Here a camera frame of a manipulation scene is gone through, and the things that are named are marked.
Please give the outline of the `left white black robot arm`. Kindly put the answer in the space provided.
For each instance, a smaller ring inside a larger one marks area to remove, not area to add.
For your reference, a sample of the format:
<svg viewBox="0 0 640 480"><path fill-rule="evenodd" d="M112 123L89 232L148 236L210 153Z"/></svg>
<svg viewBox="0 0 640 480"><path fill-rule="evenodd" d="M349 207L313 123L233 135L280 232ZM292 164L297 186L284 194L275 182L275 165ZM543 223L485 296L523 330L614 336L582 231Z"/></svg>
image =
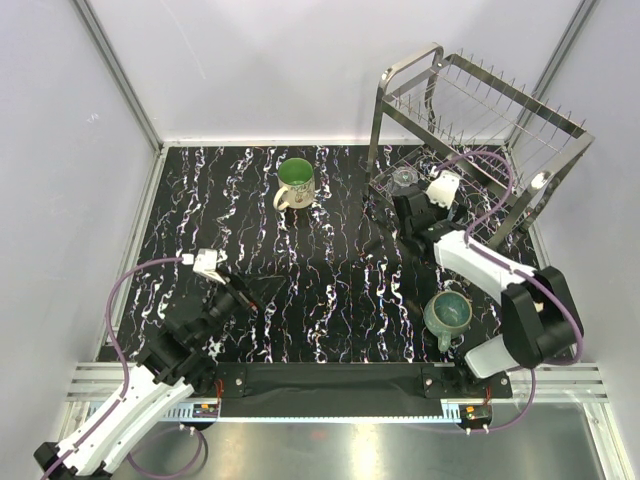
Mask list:
<svg viewBox="0 0 640 480"><path fill-rule="evenodd" d="M205 348L232 317L265 313L284 285L281 275L223 273L209 295L183 295L166 311L164 324L126 367L122 385L64 440L45 442L34 458L46 479L108 479L147 432L189 396L215 385L215 366Z"/></svg>

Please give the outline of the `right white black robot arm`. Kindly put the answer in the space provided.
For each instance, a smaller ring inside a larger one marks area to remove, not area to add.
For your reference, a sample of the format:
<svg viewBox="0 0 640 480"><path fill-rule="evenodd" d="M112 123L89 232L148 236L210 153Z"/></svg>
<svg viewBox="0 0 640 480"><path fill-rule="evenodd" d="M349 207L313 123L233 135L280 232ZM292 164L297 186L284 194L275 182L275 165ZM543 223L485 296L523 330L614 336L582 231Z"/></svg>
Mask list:
<svg viewBox="0 0 640 480"><path fill-rule="evenodd" d="M458 393L475 397L502 371L559 364L556 356L570 347L575 354L567 363L581 359L584 327L560 270L511 261L475 241L448 218L448 204L418 188L402 189L392 201L405 245L464 277L500 307L501 333L470 349L465 365L453 372Z"/></svg>

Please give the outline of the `clear faceted glass tumbler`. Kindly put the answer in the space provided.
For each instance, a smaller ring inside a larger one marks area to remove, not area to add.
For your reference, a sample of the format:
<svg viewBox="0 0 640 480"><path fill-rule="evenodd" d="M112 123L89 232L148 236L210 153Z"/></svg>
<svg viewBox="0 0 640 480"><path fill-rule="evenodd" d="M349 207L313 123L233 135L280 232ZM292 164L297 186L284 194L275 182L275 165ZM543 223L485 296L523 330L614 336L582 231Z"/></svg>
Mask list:
<svg viewBox="0 0 640 480"><path fill-rule="evenodd" d="M414 168L410 166L394 168L387 180L387 196L391 198L397 191L417 184L418 181L419 173Z"/></svg>

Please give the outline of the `white floral mug green inside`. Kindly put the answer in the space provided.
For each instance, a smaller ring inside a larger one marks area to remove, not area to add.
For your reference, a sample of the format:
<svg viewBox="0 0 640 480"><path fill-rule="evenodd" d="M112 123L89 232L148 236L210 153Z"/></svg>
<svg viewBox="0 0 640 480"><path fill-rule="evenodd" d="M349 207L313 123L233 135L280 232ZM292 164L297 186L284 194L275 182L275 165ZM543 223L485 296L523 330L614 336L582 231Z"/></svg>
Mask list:
<svg viewBox="0 0 640 480"><path fill-rule="evenodd" d="M279 189L273 199L273 207L278 211L304 209L315 198L315 177L313 166L303 158L285 160L277 171Z"/></svg>

